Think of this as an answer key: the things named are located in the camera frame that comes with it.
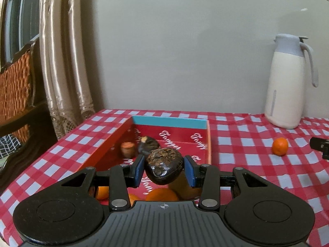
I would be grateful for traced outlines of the small tangerine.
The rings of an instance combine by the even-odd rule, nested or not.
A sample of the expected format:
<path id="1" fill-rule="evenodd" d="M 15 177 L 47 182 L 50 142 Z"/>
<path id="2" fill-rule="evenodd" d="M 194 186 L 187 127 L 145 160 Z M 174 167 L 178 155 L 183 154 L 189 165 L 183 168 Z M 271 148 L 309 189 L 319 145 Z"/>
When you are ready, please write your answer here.
<path id="1" fill-rule="evenodd" d="M 142 200 L 140 197 L 138 197 L 137 195 L 132 194 L 132 193 L 129 193 L 128 196 L 129 196 L 131 206 L 133 206 L 136 201 L 141 201 Z"/>

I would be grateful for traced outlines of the red orange cardboard box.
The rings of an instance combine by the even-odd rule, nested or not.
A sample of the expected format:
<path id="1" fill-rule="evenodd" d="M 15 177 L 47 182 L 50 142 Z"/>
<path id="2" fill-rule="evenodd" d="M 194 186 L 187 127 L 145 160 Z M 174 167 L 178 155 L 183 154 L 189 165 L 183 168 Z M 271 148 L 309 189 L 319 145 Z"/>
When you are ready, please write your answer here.
<path id="1" fill-rule="evenodd" d="M 132 116 L 100 142 L 81 168 L 106 171 L 119 164 L 131 166 L 139 154 L 146 157 L 138 188 L 130 188 L 131 202 L 197 200 L 201 189 L 189 186 L 184 170 L 168 160 L 156 161 L 153 152 L 173 149 L 197 164 L 211 162 L 210 125 L 207 120 Z"/>

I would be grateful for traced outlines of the brown water chestnut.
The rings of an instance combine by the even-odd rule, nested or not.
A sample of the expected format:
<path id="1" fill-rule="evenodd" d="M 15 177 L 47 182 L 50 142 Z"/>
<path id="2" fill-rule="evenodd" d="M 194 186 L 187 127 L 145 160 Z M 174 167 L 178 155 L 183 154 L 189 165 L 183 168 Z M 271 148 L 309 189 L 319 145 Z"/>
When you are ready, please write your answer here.
<path id="1" fill-rule="evenodd" d="M 132 159 L 136 156 L 136 144 L 133 142 L 123 142 L 120 150 L 124 158 Z"/>

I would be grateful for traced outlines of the dark water chestnut with stem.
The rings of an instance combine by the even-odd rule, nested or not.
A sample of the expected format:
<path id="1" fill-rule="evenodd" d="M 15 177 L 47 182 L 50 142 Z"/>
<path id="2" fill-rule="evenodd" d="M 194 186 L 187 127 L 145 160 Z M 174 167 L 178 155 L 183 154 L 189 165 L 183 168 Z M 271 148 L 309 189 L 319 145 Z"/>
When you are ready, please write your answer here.
<path id="1" fill-rule="evenodd" d="M 148 157 L 153 150 L 159 149 L 160 144 L 152 137 L 144 136 L 138 143 L 138 153 Z"/>

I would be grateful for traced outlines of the window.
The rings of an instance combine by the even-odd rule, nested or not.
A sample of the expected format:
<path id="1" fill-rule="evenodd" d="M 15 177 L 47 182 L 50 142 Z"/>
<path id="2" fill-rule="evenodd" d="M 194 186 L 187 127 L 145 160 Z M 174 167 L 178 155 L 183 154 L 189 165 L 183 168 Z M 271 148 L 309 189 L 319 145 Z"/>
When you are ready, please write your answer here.
<path id="1" fill-rule="evenodd" d="M 39 36 L 39 0 L 1 0 L 1 64 Z"/>

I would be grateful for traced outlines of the large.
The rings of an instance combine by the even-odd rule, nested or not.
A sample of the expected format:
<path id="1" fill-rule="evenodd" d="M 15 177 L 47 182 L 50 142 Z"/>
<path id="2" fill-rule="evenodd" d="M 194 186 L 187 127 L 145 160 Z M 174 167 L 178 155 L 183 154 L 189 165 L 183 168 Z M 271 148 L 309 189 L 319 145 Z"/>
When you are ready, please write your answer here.
<path id="1" fill-rule="evenodd" d="M 175 191 L 167 188 L 158 188 L 152 190 L 148 195 L 145 196 L 146 201 L 161 201 L 161 202 L 170 202 L 170 201 L 179 201 L 179 197 Z"/>

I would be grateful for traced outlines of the beige curtain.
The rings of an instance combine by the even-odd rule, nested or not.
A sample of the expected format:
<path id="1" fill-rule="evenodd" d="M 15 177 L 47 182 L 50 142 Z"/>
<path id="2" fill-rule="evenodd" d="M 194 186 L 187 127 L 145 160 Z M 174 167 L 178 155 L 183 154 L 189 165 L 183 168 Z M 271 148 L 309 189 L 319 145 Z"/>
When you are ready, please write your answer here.
<path id="1" fill-rule="evenodd" d="M 42 73 L 58 139 L 95 113 L 82 45 L 80 2 L 39 2 Z"/>

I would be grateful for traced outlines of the wooden bench with woven back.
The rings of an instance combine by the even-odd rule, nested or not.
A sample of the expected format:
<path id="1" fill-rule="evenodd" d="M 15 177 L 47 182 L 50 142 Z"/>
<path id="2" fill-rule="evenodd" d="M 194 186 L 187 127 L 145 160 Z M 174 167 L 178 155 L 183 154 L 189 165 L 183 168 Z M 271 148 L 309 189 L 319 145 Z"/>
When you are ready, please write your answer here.
<path id="1" fill-rule="evenodd" d="M 1 162 L 1 191 L 57 142 L 48 109 L 40 42 L 30 41 L 1 67 L 1 136 L 21 144 Z"/>

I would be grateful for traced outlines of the brown kiwi fruit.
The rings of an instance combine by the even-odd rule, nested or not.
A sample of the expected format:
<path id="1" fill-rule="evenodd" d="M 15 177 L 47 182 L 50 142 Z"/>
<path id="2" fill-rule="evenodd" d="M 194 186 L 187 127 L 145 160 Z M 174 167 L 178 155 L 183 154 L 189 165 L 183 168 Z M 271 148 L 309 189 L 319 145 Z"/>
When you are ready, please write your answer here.
<path id="1" fill-rule="evenodd" d="M 184 171 L 180 173 L 177 179 L 168 185 L 168 188 L 173 190 L 180 200 L 193 200 L 202 193 L 201 188 L 192 188 L 189 186 Z"/>

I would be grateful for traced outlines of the black white checked cushion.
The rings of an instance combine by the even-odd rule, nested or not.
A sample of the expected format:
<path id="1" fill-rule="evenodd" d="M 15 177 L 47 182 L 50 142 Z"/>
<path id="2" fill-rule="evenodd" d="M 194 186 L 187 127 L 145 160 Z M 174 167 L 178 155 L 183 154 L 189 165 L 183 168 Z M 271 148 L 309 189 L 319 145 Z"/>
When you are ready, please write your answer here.
<path id="1" fill-rule="evenodd" d="M 0 139 L 1 159 L 7 158 L 21 147 L 21 142 L 12 134 L 5 135 Z"/>

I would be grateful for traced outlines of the red checkered tablecloth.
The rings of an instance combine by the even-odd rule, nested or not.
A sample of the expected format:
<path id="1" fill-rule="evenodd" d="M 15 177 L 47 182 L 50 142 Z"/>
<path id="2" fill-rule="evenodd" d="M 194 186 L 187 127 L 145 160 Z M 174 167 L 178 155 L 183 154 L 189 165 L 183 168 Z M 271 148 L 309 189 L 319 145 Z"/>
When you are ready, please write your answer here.
<path id="1" fill-rule="evenodd" d="M 133 115 L 207 119 L 212 162 L 223 171 L 245 167 L 303 198 L 314 209 L 316 221 L 309 236 L 312 246 L 328 246 L 328 161 L 309 146 L 311 137 L 328 137 L 328 119 L 305 117 L 296 129 L 272 126 L 261 114 L 165 112 L 105 109 L 94 114 L 28 167 L 1 195 L 1 239 L 18 246 L 21 239 L 12 214 L 24 198 L 78 169 L 100 142 Z M 284 156 L 272 153 L 277 138 L 288 141 Z"/>

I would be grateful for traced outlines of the dark wrinkled passion fruit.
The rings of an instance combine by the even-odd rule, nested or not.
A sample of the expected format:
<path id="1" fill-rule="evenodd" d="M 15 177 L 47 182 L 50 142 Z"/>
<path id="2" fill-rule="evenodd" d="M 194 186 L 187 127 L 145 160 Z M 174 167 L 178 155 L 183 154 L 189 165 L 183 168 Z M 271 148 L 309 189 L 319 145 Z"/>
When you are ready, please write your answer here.
<path id="1" fill-rule="evenodd" d="M 147 177 L 156 185 L 168 185 L 183 170 L 184 159 L 179 151 L 173 148 L 152 150 L 144 163 Z"/>

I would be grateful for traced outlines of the cream and grey thermos jug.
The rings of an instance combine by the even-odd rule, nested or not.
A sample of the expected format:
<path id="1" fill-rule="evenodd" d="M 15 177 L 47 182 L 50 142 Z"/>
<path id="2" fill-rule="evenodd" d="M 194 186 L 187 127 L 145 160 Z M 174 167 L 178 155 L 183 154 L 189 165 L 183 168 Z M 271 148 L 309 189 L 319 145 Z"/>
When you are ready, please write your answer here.
<path id="1" fill-rule="evenodd" d="M 299 125 L 305 105 L 305 52 L 308 54 L 311 80 L 319 86 L 319 73 L 313 63 L 313 49 L 307 37 L 278 34 L 274 42 L 264 115 L 273 125 L 294 129 Z"/>

